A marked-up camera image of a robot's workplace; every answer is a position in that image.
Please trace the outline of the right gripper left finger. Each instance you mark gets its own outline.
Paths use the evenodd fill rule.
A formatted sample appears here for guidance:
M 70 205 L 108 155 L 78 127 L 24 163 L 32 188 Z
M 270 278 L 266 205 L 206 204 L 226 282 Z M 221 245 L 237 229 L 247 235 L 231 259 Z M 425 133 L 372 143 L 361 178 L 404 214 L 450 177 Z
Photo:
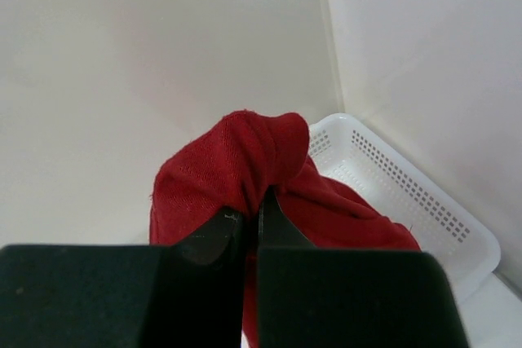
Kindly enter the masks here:
M 244 219 L 220 210 L 172 246 L 12 244 L 4 347 L 238 347 Z

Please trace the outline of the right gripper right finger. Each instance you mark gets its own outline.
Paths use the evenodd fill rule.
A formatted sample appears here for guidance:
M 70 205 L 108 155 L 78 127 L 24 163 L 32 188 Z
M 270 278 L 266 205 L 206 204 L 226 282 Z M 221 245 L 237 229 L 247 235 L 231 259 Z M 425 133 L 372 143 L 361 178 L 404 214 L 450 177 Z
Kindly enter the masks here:
M 466 347 L 441 265 L 423 252 L 321 249 L 283 214 L 259 209 L 262 347 Z

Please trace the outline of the dark red t-shirt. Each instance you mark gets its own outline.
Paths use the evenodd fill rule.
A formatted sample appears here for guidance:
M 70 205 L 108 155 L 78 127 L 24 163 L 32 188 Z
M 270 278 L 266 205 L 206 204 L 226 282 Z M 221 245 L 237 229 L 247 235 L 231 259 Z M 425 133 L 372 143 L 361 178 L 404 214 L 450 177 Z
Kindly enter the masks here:
M 297 113 L 247 110 L 223 117 L 160 168 L 153 185 L 149 240 L 173 245 L 228 207 L 255 224 L 268 189 L 282 213 L 324 248 L 418 250 L 409 230 L 349 186 L 321 175 Z

